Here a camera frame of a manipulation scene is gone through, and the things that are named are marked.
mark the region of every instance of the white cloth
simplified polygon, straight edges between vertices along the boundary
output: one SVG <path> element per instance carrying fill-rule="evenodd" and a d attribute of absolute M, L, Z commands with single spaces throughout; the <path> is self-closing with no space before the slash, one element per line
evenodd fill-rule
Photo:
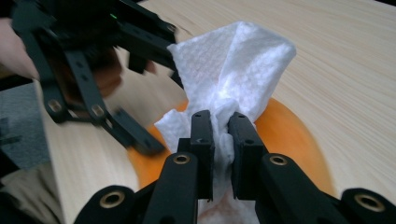
<path fill-rule="evenodd" d="M 251 121 L 259 117 L 281 74 L 295 56 L 295 47 L 280 35 L 254 23 L 240 21 L 171 45 L 169 50 L 189 99 L 186 111 L 171 110 L 155 124 L 170 150 L 177 151 L 179 138 L 190 137 L 193 113 L 205 109 L 211 113 L 216 146 L 214 201 L 200 202 L 199 214 L 222 201 L 236 204 L 231 206 L 233 214 L 227 215 L 228 223 L 236 221 L 233 217 L 246 217 L 245 210 L 255 217 L 253 203 L 223 199 L 231 186 L 233 162 L 233 139 L 227 134 L 227 123 L 235 111 Z M 215 214 L 212 214 L 213 223 L 219 220 Z M 257 218 L 245 223 L 252 222 L 257 222 Z"/>

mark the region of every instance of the wooden table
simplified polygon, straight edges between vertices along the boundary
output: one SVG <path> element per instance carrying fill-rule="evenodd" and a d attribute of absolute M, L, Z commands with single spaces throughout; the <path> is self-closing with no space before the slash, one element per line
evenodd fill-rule
<path fill-rule="evenodd" d="M 396 7 L 369 0 L 142 5 L 173 23 L 178 41 L 234 21 L 253 21 L 294 42 L 297 56 L 274 97 L 318 140 L 337 196 L 363 187 L 396 203 Z M 185 99 L 163 70 L 145 77 L 125 71 L 123 77 L 108 106 L 122 106 L 143 125 Z M 85 124 L 58 126 L 45 112 L 43 117 L 67 223 L 97 190 L 111 184 L 136 188 L 125 150 L 106 132 Z"/>

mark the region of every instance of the metal screw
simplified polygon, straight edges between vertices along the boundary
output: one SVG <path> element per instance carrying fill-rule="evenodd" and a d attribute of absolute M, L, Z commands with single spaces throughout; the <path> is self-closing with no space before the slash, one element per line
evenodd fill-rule
<path fill-rule="evenodd" d="M 169 25 L 168 25 L 168 30 L 170 30 L 171 32 L 174 33 L 175 30 L 176 30 L 176 26 L 169 24 Z"/>
<path fill-rule="evenodd" d="M 355 195 L 355 201 L 362 207 L 373 211 L 373 212 L 383 212 L 385 211 L 385 205 L 381 203 L 377 198 L 368 194 L 357 194 Z"/>
<path fill-rule="evenodd" d="M 61 104 L 59 104 L 59 102 L 57 100 L 49 100 L 48 105 L 49 105 L 49 108 L 55 113 L 62 110 L 62 106 L 61 106 Z"/>
<path fill-rule="evenodd" d="M 105 111 L 103 108 L 99 105 L 93 105 L 92 106 L 92 112 L 95 114 L 97 117 L 102 117 L 105 114 Z"/>
<path fill-rule="evenodd" d="M 272 156 L 270 157 L 270 162 L 275 164 L 275 165 L 286 165 L 288 164 L 288 161 L 281 156 Z"/>
<path fill-rule="evenodd" d="M 125 194 L 120 190 L 107 193 L 101 199 L 99 204 L 103 208 L 113 208 L 120 205 L 125 199 Z"/>
<path fill-rule="evenodd" d="M 190 157 L 186 155 L 179 155 L 174 157 L 174 163 L 182 165 L 190 162 Z"/>

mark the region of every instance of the robotic hand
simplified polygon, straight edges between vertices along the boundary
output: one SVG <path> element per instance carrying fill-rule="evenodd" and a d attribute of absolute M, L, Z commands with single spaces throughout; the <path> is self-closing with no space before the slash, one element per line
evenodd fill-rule
<path fill-rule="evenodd" d="M 196 223 L 197 202 L 213 197 L 214 141 L 210 113 L 191 117 L 191 137 L 180 138 L 157 181 L 138 192 L 109 186 L 80 211 L 82 223 Z M 347 189 L 341 200 L 321 192 L 292 159 L 270 153 L 247 116 L 234 113 L 233 196 L 254 201 L 260 223 L 396 223 L 396 206 L 368 189 Z"/>
<path fill-rule="evenodd" d="M 103 52 L 121 47 L 130 52 L 129 68 L 143 73 L 147 62 L 171 68 L 171 78 L 181 85 L 172 55 L 176 27 L 132 0 L 38 0 L 18 2 L 12 27 L 21 37 L 40 74 L 44 105 L 57 123 L 68 120 L 102 126 L 123 146 L 142 154 L 164 147 L 125 111 L 110 115 L 92 77 Z M 65 100 L 50 61 L 70 67 L 82 105 Z"/>

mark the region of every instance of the orange round object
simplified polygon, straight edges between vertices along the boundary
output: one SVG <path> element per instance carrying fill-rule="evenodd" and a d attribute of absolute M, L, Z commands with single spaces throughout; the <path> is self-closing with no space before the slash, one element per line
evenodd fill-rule
<path fill-rule="evenodd" d="M 187 102 L 184 102 L 177 110 L 183 111 L 186 106 Z M 297 116 L 277 100 L 270 99 L 265 111 L 254 123 L 257 133 L 270 152 L 294 159 L 322 191 L 333 195 L 331 177 L 318 144 Z M 161 133 L 154 126 L 148 128 L 148 131 L 166 146 Z M 169 150 L 155 156 L 145 156 L 136 150 L 128 150 L 140 188 L 158 179 L 168 155 Z"/>

